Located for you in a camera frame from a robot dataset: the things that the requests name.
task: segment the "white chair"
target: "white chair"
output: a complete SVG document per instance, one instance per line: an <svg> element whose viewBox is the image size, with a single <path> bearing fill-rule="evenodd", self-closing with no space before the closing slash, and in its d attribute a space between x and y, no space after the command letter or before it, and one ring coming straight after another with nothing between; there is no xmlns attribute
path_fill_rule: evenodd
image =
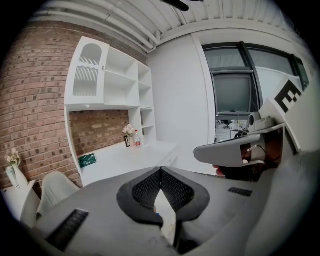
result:
<svg viewBox="0 0 320 256"><path fill-rule="evenodd" d="M50 172L44 177L42 195L37 217L44 216L54 206L77 192L78 188L71 180L59 171Z"/></svg>

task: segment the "ceiling fan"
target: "ceiling fan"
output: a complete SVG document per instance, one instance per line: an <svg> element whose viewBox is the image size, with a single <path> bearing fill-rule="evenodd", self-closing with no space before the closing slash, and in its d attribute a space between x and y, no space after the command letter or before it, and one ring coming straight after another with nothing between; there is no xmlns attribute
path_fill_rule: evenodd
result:
<svg viewBox="0 0 320 256"><path fill-rule="evenodd" d="M189 10L189 6L186 5L184 2L181 2L180 0L160 0L160 1L167 3L168 5L171 5L183 12L187 12ZM204 0L188 0L188 1L203 2Z"/></svg>

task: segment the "window frame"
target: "window frame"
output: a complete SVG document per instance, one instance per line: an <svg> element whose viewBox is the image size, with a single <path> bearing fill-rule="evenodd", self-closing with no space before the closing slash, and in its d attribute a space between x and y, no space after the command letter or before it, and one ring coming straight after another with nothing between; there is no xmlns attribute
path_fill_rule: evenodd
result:
<svg viewBox="0 0 320 256"><path fill-rule="evenodd" d="M296 57L294 54L290 54L278 49L274 49L268 46L254 44L254 43L245 43L243 41L240 42L222 42L222 43L211 43L202 45L203 51L210 51L213 49L223 49L223 48L235 48L238 49L242 60L244 62L243 66L231 66L231 67L218 67L218 68L210 68L210 76L213 86L213 93L214 93L214 99L215 99L215 119L216 120L236 120L239 117L241 117L242 120L248 119L251 112L229 112L229 113L219 113L218 112L218 101L217 101L217 94L216 94L216 88L215 88L215 82L214 82L214 75L220 75L220 74L252 74L252 81L254 82L256 93L257 93L257 104L258 108L260 109L263 105L263 95L262 95L262 89L261 84L258 76L258 72L255 66L255 63L253 61L252 56L250 55L249 49L267 52L271 54L275 54L278 56L282 56L288 59L293 75L296 77L299 77L302 90L304 91L308 85L305 85L305 81L303 80L302 73L300 71L300 68L298 66L298 63L302 66L303 61Z"/></svg>

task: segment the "arched cabinet door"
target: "arched cabinet door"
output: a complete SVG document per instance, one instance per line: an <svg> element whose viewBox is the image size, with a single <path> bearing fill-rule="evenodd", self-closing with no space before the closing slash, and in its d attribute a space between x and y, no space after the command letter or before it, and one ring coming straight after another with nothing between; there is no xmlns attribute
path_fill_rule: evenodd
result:
<svg viewBox="0 0 320 256"><path fill-rule="evenodd" d="M65 105L104 103L107 56L110 45L82 37L74 51L65 86Z"/></svg>

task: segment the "brick wall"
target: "brick wall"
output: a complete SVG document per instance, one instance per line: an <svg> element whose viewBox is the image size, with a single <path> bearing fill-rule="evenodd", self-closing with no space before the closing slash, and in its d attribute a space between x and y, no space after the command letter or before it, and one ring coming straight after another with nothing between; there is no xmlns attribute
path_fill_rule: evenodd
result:
<svg viewBox="0 0 320 256"><path fill-rule="evenodd" d="M70 127L76 154L124 142L123 128L129 124L127 110L70 112Z"/></svg>
<svg viewBox="0 0 320 256"><path fill-rule="evenodd" d="M38 188L53 170L82 186L70 153L63 110L69 65L82 36L110 44L146 63L138 51L93 29L55 21L29 23L1 70L0 188L11 186L4 156L12 148L21 152L20 169Z"/></svg>

